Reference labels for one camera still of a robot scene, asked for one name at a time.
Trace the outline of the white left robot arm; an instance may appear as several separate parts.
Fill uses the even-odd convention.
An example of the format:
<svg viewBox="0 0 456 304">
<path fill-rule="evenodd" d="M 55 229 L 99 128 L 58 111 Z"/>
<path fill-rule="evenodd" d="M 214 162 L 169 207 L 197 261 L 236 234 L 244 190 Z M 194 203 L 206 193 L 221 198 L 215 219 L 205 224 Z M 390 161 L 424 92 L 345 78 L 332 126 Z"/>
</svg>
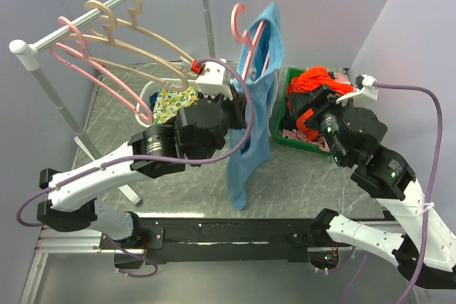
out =
<svg viewBox="0 0 456 304">
<path fill-rule="evenodd" d="M 108 206 L 102 195 L 128 183 L 183 172 L 187 165 L 210 163 L 224 147 L 228 130 L 247 126 L 246 104 L 242 94 L 231 100 L 221 95 L 200 97 L 166 123 L 133 135 L 109 155 L 67 173 L 42 171 L 52 190 L 37 206 L 38 221 L 60 232 L 90 228 L 126 248 L 136 247 L 143 237 L 138 215 Z"/>
</svg>

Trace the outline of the light blue shorts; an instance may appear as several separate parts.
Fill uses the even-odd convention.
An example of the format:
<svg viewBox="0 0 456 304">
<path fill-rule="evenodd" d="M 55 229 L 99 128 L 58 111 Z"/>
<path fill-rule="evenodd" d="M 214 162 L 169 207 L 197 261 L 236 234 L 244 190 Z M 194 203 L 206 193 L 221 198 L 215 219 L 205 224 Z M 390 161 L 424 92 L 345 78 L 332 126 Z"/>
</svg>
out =
<svg viewBox="0 0 456 304">
<path fill-rule="evenodd" d="M 242 139 L 246 130 L 230 130 L 229 143 L 234 148 L 242 146 L 229 157 L 226 169 L 226 184 L 232 206 L 237 210 L 247 207 L 248 178 L 262 163 L 270 157 L 269 118 L 276 101 L 279 74 L 284 60 L 284 42 L 281 32 L 279 7 L 275 3 L 268 5 L 247 29 L 251 36 L 257 30 L 261 20 L 266 21 L 266 28 L 256 49 L 246 86 L 251 94 L 253 104 L 247 105 L 245 115 L 252 123 L 249 138 Z M 237 72 L 242 76 L 248 50 L 242 45 Z"/>
</svg>

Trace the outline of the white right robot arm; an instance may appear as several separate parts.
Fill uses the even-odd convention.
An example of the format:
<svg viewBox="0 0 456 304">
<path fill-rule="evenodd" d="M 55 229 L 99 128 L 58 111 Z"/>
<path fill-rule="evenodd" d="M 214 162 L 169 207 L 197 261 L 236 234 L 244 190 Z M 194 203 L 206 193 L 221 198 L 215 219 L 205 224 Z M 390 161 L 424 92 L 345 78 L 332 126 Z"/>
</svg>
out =
<svg viewBox="0 0 456 304">
<path fill-rule="evenodd" d="M 328 143 L 339 167 L 354 171 L 351 180 L 387 209 L 403 228 L 401 234 L 375 229 L 323 209 L 308 237 L 320 246 L 332 241 L 362 248 L 392 263 L 399 273 L 425 289 L 455 289 L 455 235 L 425 195 L 405 158 L 381 142 L 388 130 L 375 113 L 357 107 L 327 85 L 308 93 L 290 93 L 294 119 L 306 112 L 306 126 Z"/>
</svg>

